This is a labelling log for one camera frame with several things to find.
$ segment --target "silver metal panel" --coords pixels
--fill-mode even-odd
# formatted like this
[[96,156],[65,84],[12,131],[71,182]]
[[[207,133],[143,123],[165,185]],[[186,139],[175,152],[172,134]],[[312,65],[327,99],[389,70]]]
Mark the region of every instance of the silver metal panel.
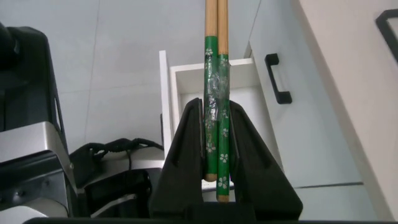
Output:
[[0,223],[22,224],[27,220],[38,217],[47,217],[41,212],[26,206],[16,206],[0,212]]
[[76,192],[73,164],[54,126],[45,121],[0,133],[0,163],[42,151],[54,152]]
[[47,217],[68,217],[68,210],[61,203],[47,198],[37,198],[24,204]]

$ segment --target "white flower design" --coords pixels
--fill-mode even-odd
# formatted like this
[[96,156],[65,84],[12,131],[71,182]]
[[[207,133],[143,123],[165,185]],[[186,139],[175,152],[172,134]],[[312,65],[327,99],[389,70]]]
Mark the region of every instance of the white flower design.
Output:
[[205,127],[208,128],[208,129],[213,128],[213,122],[212,122],[212,121],[209,121],[208,119],[206,119],[206,121],[205,121]]
[[227,180],[226,177],[223,177],[223,178],[220,177],[220,178],[218,179],[218,186],[219,186],[219,187],[222,186],[224,189],[226,189],[226,188],[227,188],[228,181],[229,181],[229,180]]
[[223,109],[223,116],[224,116],[224,118],[228,118],[228,114],[226,113],[226,109]]
[[211,50],[211,49],[206,49],[205,55],[208,55],[208,56],[213,55],[213,50]]
[[225,58],[221,59],[221,66],[226,67],[228,64],[228,60],[226,60]]
[[216,147],[211,142],[206,143],[206,151],[208,151],[209,153],[212,153],[215,150],[216,150]]
[[226,128],[223,129],[223,136],[224,136],[224,137],[228,137],[228,131],[229,131],[229,130],[226,129]]
[[212,66],[211,66],[211,61],[210,60],[208,60],[207,62],[205,62],[205,69],[211,69],[212,68]]
[[220,155],[220,160],[223,161],[224,163],[226,163],[227,160],[228,160],[228,154],[225,154],[225,156],[224,156],[224,154],[221,154]]

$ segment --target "black device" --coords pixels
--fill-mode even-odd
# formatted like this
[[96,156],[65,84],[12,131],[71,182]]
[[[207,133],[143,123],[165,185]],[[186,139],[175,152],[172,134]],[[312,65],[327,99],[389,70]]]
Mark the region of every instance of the black device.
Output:
[[68,152],[59,108],[45,34],[0,23],[0,132],[48,121]]

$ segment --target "bamboo stick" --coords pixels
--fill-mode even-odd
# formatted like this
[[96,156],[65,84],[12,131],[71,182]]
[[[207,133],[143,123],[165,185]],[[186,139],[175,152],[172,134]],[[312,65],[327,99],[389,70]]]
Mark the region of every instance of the bamboo stick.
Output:
[[205,180],[217,180],[218,160],[218,122],[216,117],[216,71],[218,43],[217,43],[217,0],[206,0],[205,16],[205,92],[204,92],[204,120],[206,141]]
[[228,0],[218,0],[219,130],[217,201],[229,202],[229,61]]

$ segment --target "gray tile floor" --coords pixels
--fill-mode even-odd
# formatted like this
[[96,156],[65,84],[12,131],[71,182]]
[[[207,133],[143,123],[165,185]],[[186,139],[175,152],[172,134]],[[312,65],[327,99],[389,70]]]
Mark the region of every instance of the gray tile floor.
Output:
[[[260,0],[229,1],[229,55],[242,58]],[[161,142],[159,51],[203,61],[204,0],[1,0],[0,22],[49,38],[69,152],[86,142]]]

